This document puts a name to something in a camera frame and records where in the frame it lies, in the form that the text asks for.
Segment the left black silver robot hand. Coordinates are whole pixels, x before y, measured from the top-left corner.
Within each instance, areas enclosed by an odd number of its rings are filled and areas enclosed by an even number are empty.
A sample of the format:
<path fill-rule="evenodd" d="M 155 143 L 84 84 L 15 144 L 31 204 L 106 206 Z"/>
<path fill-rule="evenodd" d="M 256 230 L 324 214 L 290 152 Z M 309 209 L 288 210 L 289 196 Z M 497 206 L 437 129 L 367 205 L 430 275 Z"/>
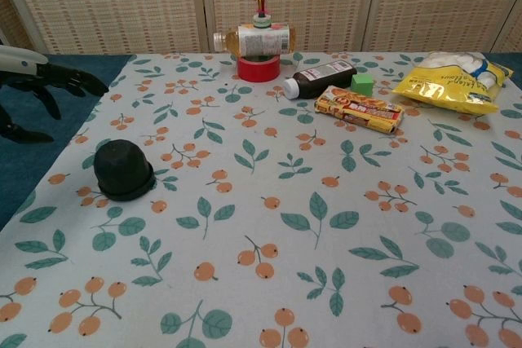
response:
<path fill-rule="evenodd" d="M 32 94 L 55 120 L 61 113 L 48 86 L 77 97 L 87 93 L 101 97 L 108 92 L 108 86 L 88 72 L 53 64 L 36 51 L 7 45 L 1 45 L 1 85 Z"/>

